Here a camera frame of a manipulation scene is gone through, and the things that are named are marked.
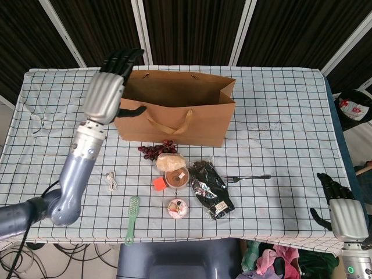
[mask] dark red grapes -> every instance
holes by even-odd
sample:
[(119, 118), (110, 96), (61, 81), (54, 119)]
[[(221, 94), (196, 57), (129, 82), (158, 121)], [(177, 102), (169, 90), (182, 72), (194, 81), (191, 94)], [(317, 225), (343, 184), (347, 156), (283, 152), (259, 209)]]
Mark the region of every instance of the dark red grapes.
[(138, 150), (145, 154), (144, 159), (156, 160), (161, 153), (177, 153), (176, 145), (172, 140), (165, 140), (161, 145), (140, 146)]

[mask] tablecloth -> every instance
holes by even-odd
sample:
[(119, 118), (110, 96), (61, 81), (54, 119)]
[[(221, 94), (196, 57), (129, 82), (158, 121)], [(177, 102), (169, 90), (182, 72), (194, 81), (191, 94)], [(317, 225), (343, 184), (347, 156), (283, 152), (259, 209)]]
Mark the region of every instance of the tablecloth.
[[(81, 217), (68, 227), (45, 219), (34, 224), (28, 241), (123, 242), (131, 196), (140, 196), (135, 241), (178, 241), (237, 237), (338, 254), (341, 244), (312, 220), (309, 208), (329, 219), (316, 173), (325, 172), (349, 186), (336, 141), (323, 75), (314, 69), (137, 66), (136, 69), (196, 71), (237, 80), (235, 113), (224, 146), (179, 145), (189, 162), (212, 158), (220, 175), (271, 174), (270, 180), (229, 185), (235, 210), (218, 221), (207, 217), (191, 187), (154, 190), (161, 173), (137, 150), (143, 142), (120, 138), (115, 125), (104, 142), (83, 196)], [(79, 122), (82, 104), (98, 68), (34, 69), (22, 90), (0, 159), (0, 205), (40, 195), (56, 181)], [(106, 173), (115, 170), (117, 191)], [(172, 219), (166, 209), (175, 197), (189, 214)], [(2, 242), (4, 247), (18, 238)]]

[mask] table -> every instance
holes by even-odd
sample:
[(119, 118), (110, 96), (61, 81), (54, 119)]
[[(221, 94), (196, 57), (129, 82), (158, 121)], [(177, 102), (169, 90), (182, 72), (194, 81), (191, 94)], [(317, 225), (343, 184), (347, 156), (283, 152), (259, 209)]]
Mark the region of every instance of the table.
[[(235, 210), (218, 221), (207, 218), (191, 187), (156, 192), (161, 174), (115, 128), (97, 158), (83, 196), (81, 217), (67, 228), (50, 220), (34, 224), (28, 241), (123, 242), (129, 199), (141, 197), (135, 241), (180, 241), (237, 237), (339, 254), (341, 243), (312, 220), (309, 208), (329, 219), (316, 173), (349, 186), (332, 124), (325, 79), (303, 68), (224, 66), (139, 66), (135, 69), (196, 71), (237, 80), (237, 103), (222, 148), (180, 145), (189, 162), (213, 158), (220, 175), (271, 174), (270, 180), (229, 186)], [(97, 68), (34, 69), (26, 73), (0, 160), (0, 205), (41, 195), (56, 181), (78, 123), (85, 119), (84, 96)], [(109, 191), (106, 173), (116, 171), (119, 189)], [(174, 220), (170, 200), (189, 204), (189, 215)], [(2, 242), (2, 247), (21, 236)]]

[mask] brown paper bag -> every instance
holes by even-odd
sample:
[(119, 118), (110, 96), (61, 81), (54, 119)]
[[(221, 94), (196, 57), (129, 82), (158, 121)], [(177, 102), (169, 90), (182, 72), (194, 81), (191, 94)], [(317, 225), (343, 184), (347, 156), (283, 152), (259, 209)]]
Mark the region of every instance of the brown paper bag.
[(222, 146), (234, 112), (235, 80), (192, 72), (133, 71), (121, 108), (147, 110), (138, 117), (116, 118), (124, 140)]

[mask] metal fork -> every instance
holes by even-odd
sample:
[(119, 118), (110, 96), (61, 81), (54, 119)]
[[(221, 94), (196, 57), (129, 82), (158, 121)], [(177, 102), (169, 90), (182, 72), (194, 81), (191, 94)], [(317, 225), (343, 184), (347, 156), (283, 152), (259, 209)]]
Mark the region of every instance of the metal fork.
[(246, 179), (270, 179), (271, 176), (269, 175), (263, 175), (263, 176), (247, 176), (247, 177), (237, 177), (237, 176), (222, 176), (223, 180), (225, 180), (227, 183), (236, 183), (241, 180)]

